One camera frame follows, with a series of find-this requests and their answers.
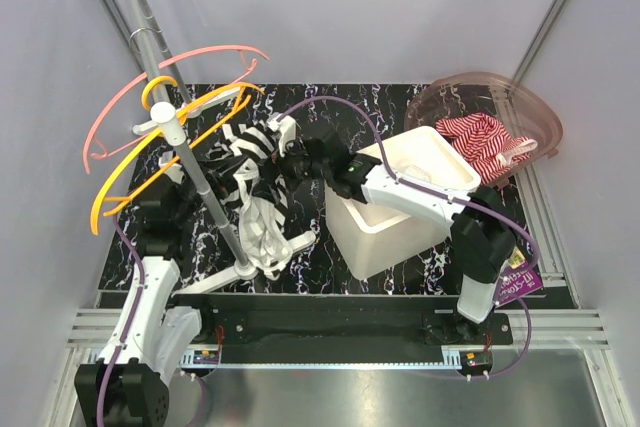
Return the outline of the black white striped tank top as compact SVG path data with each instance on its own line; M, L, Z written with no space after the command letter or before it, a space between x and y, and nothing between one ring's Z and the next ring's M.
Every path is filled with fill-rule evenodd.
M225 124L211 160L241 158L231 172L231 188L223 203L238 214L238 234L251 266L276 280L293 256L284 237L288 194L283 176L272 163L278 138L266 124Z

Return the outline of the red white striped tank top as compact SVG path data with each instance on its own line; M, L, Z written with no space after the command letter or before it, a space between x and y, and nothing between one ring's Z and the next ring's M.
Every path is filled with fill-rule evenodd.
M538 147L531 137L513 137L495 117L474 113L436 122L436 131L489 185L528 160Z

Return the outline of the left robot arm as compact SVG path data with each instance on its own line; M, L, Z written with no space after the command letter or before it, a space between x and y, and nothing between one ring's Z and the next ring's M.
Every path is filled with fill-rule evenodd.
M181 276L186 222L199 196L179 165L141 193L137 237L121 238L134 259L130 290L117 324L92 363L79 366L74 387L89 426L162 426L169 386L191 341L215 333L216 319L167 305Z

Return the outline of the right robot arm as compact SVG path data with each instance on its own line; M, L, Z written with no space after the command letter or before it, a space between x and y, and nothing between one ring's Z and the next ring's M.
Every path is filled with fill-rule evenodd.
M350 273L374 276L449 239L462 274L454 331L476 343L490 330L499 277L516 236L498 211L495 192L467 193L394 172L386 155L351 152L334 133L276 136L274 163L289 189L325 183L326 224Z

